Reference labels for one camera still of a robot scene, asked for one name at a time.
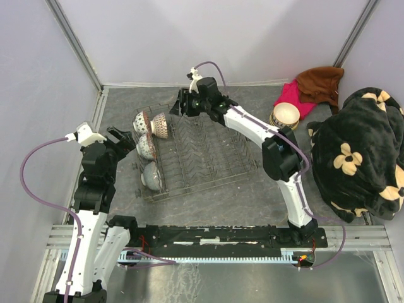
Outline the multicolour scale pattern bowl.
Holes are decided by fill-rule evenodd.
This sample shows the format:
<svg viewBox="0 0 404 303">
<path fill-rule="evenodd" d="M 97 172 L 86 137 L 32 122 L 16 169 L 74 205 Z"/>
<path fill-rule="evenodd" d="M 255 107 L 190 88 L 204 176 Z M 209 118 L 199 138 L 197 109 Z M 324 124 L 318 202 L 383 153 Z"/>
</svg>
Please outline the multicolour scale pattern bowl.
<svg viewBox="0 0 404 303">
<path fill-rule="evenodd" d="M 168 138 L 168 126 L 164 113 L 157 114 L 150 122 L 152 133 L 162 139 Z"/>
</svg>

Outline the grey speckled bowl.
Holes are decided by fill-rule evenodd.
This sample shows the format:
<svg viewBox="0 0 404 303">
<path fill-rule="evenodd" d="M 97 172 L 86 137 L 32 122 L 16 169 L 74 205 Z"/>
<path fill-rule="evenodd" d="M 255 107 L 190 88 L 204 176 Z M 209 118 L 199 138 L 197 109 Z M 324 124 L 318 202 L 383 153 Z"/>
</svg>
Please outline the grey speckled bowl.
<svg viewBox="0 0 404 303">
<path fill-rule="evenodd" d="M 141 174 L 141 182 L 152 191 L 160 191 L 162 189 L 162 180 L 156 162 L 152 161 L 145 166 Z"/>
</svg>

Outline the grey wire dish rack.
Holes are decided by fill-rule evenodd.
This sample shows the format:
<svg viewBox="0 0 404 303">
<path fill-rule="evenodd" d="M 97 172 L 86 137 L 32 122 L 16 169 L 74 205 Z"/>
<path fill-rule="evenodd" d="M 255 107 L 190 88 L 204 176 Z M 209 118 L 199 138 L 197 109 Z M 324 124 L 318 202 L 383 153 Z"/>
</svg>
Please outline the grey wire dish rack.
<svg viewBox="0 0 404 303">
<path fill-rule="evenodd" d="M 161 188 L 154 191 L 140 184 L 137 192 L 147 202 L 196 193 L 245 179 L 257 169 L 246 138 L 237 131 L 213 122 L 208 115 L 197 117 L 170 114 L 174 103 L 138 107 L 150 119 L 164 114 L 168 137 L 153 137 L 155 163 Z"/>
</svg>

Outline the yellow dotted bowl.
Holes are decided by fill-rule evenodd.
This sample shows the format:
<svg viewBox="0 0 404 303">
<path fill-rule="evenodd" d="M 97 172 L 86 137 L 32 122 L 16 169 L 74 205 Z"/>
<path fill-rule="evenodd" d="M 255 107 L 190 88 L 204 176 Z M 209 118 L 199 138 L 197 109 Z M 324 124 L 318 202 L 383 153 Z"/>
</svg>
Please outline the yellow dotted bowl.
<svg viewBox="0 0 404 303">
<path fill-rule="evenodd" d="M 270 118 L 269 118 L 269 122 L 270 122 L 270 124 L 272 125 L 272 126 L 275 126 L 275 127 L 278 127 L 278 128 L 284 128 L 284 127 L 288 127 L 288 128 L 290 128 L 291 130 L 295 130 L 295 129 L 297 129 L 297 126 L 299 125 L 299 121 L 297 121 L 297 122 L 295 122 L 295 123 L 293 123 L 293 124 L 285 124 L 285 123 L 282 123 L 282 122 L 280 122 L 280 121 L 278 121 L 277 119 L 276 119 L 276 117 L 273 115 L 273 113 L 271 113 L 271 115 L 270 115 Z"/>
</svg>

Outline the red lattice pattern bowl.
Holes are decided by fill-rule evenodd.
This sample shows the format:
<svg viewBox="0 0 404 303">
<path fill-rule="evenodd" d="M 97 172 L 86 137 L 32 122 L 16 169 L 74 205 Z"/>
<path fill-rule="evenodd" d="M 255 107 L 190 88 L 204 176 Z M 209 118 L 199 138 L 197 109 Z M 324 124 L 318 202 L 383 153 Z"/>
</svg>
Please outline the red lattice pattern bowl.
<svg viewBox="0 0 404 303">
<path fill-rule="evenodd" d="M 299 122 L 300 112 L 293 104 L 282 102 L 275 105 L 272 117 L 277 126 L 293 126 Z"/>
</svg>

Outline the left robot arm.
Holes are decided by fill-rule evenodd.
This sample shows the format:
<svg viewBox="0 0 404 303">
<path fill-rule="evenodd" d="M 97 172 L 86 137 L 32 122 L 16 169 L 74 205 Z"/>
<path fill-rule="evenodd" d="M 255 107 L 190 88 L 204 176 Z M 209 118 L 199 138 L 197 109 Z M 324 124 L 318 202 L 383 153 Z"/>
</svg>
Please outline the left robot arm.
<svg viewBox="0 0 404 303">
<path fill-rule="evenodd" d="M 139 241 L 135 217 L 107 219 L 116 193 L 117 164 L 136 148 L 131 132 L 114 126 L 107 131 L 116 142 L 93 132 L 85 122 L 74 133 L 83 172 L 74 193 L 73 234 L 63 272 L 55 290 L 45 293 L 44 302 L 105 302 L 122 250 Z"/>
</svg>

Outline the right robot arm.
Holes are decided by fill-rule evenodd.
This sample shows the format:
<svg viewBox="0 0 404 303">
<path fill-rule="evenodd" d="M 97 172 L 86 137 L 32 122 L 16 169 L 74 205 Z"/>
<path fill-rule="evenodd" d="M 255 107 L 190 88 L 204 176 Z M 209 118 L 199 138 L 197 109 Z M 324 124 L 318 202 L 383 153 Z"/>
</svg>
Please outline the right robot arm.
<svg viewBox="0 0 404 303">
<path fill-rule="evenodd" d="M 309 161 L 297 146 L 294 132 L 287 126 L 271 126 L 249 114 L 220 92 L 213 77 L 202 77 L 196 71 L 187 77 L 190 86 L 179 90 L 170 113 L 188 117 L 205 113 L 212 121 L 237 131 L 260 147 L 263 169 L 278 183 L 287 207 L 290 241 L 298 247 L 307 245 L 318 222 L 311 214 L 302 185 L 302 174 L 309 168 Z"/>
</svg>

